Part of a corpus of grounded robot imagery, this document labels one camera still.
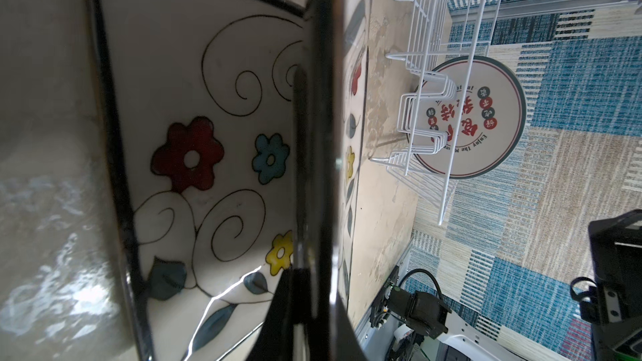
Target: metal bracket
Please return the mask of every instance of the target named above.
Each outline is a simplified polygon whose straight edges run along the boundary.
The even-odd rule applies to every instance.
[[[597,9],[599,7],[608,7],[614,5],[622,5],[631,1],[641,0],[516,0],[515,2],[502,3],[497,19],[518,18],[527,16],[537,16],[540,14],[555,14],[559,12],[570,12]],[[486,6],[483,20],[492,19],[494,17],[494,9],[497,5]],[[638,8],[636,14],[640,14],[641,9]],[[477,8],[471,8],[471,14],[476,14]],[[450,13],[453,19],[453,24],[461,23],[465,20],[466,9],[456,10]]]

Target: black swirl pattern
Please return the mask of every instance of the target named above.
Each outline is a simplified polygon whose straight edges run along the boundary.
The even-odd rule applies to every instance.
[[[292,68],[301,58],[302,47],[300,40],[292,42],[292,36],[300,35],[299,24],[268,14],[240,18],[219,30],[201,57],[201,77],[214,103],[232,116],[252,115],[263,97],[261,79],[269,78],[263,71],[267,62],[273,62],[277,93],[291,101]]]
[[[224,196],[205,215],[197,232],[192,265],[197,285],[207,295],[216,295],[213,290],[220,289],[226,279],[238,279],[238,270],[252,270],[264,262],[263,253],[243,255],[261,234],[265,209],[261,194],[242,189]],[[231,261],[239,263],[238,270],[219,263]]]

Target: yellow flower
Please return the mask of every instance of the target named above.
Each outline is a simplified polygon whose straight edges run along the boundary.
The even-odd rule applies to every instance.
[[[345,175],[345,180],[346,182],[350,180],[352,177],[352,164],[354,163],[354,152],[352,151],[352,147],[348,147],[348,173]]]
[[[272,276],[277,276],[281,268],[290,268],[290,255],[293,252],[292,230],[285,233],[285,236],[277,235],[272,240],[272,250],[265,256],[265,261],[270,265]]]

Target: red flower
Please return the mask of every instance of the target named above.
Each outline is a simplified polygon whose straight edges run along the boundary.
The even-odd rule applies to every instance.
[[[357,94],[357,88],[359,88],[359,77],[361,76],[361,63],[359,62],[359,68],[352,75],[352,91],[353,95]]]
[[[185,156],[190,151],[199,157],[192,167],[185,164]],[[168,176],[175,192],[181,193],[189,186],[208,190],[214,185],[213,166],[224,154],[223,146],[214,138],[212,121],[199,116],[187,127],[181,123],[170,125],[167,141],[151,157],[151,172]]]

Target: floral pattern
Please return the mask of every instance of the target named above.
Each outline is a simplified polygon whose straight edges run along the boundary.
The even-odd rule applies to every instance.
[[[195,353],[207,347],[205,352],[217,357],[216,352],[227,347],[212,350],[210,343],[221,332],[231,329],[236,335],[233,340],[237,340],[247,334],[247,328],[252,329],[258,323],[249,318],[245,325],[236,321],[229,327],[234,314],[240,319],[267,311],[278,282],[277,277],[269,276],[270,265],[263,259],[270,241],[261,240],[261,249],[243,256],[257,243],[256,238],[264,228],[264,216],[263,198],[249,189],[223,197],[197,224],[187,198],[172,191],[156,193],[136,209],[136,237],[144,240],[138,242],[140,271],[146,280],[144,295],[153,304],[154,315],[171,313],[177,306],[205,310],[205,314],[208,309],[213,310],[205,319],[190,312],[173,318],[188,330],[194,329],[187,335],[177,333],[172,326],[166,327],[165,321],[153,325],[156,349],[171,355],[166,359],[182,360],[186,348]],[[241,231],[232,227],[230,232],[230,226],[225,226],[229,220],[238,221]],[[211,359],[208,355],[197,358]]]
[[[258,154],[252,159],[252,169],[259,174],[259,183],[268,184],[285,174],[285,160],[290,155],[290,146],[283,143],[279,133],[270,139],[265,134],[256,137],[254,146]]]
[[[270,265],[270,274],[276,276],[281,269],[290,268],[290,256],[294,252],[292,230],[285,236],[277,235],[272,240],[272,250],[265,256],[265,261]]]
[[[352,169],[352,165],[354,164],[354,152],[352,151],[352,146],[348,147],[347,160],[348,160],[348,171],[345,174],[346,182],[348,182],[352,178],[352,174],[354,173]]]
[[[185,156],[190,151],[199,156],[193,167],[185,164]],[[187,127],[181,123],[170,125],[167,141],[151,157],[151,172],[168,176],[174,192],[181,193],[189,186],[204,191],[214,185],[213,167],[224,154],[223,146],[214,138],[212,121],[199,116]]]

